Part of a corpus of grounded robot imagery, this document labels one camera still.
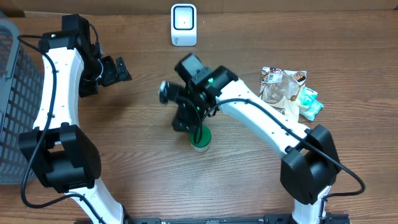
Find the green Kleenex tissue pack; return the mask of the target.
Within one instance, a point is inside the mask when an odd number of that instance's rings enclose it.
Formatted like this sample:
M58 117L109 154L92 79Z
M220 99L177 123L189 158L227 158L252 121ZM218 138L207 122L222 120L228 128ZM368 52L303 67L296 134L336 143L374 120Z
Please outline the green Kleenex tissue pack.
M301 110L306 111L311 107L313 102L316 100L318 93L308 87L304 87L298 95L298 106Z

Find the dried mushroom pouch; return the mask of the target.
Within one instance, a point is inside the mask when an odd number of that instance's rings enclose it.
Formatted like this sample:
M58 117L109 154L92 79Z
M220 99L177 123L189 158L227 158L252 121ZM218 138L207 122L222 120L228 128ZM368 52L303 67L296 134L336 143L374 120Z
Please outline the dried mushroom pouch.
M299 120L297 97L305 86L307 71L263 67L259 97L288 120Z

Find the teal wet wipes pack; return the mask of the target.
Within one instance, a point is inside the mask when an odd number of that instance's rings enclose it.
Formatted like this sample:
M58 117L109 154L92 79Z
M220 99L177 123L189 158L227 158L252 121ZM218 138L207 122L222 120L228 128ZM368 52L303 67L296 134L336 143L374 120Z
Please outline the teal wet wipes pack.
M313 121L316 117L316 115L320 112L320 110L324 107L324 105L319 102L318 100L315 100L312 105L309 107L308 110L302 111L300 110L300 114L304 116L306 119Z

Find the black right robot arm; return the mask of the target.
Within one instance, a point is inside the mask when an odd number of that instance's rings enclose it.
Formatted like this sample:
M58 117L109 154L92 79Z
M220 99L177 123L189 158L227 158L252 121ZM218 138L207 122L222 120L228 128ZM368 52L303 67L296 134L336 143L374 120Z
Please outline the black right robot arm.
M289 223L325 223L326 195L340 172L339 158L329 130L291 121L255 95L224 66L211 70L193 54L175 66L184 86L163 82L162 103L178 104L175 131L189 134L198 152L206 151L211 132L204 119L217 111L233 117L262 139L281 161L280 181L294 198Z

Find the green lid jar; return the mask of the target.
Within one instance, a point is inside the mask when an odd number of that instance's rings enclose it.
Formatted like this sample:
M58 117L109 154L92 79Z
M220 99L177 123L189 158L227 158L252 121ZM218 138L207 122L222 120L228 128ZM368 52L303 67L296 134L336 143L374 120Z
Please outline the green lid jar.
M189 140L192 148L196 152L205 152L210 147L211 142L211 131L208 127L203 126L202 133L197 132L197 142L194 142L195 133L189 134Z

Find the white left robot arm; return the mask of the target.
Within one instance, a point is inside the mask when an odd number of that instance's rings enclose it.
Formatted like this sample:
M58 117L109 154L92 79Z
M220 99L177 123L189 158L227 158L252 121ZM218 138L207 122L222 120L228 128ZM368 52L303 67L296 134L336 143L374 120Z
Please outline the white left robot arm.
M33 128L19 136L27 170L60 200L73 199L90 223L127 223L125 208L101 178L99 151L78 119L80 98L131 79L124 60L104 56L94 25L78 14L63 16L61 30L41 35L35 49L45 74Z

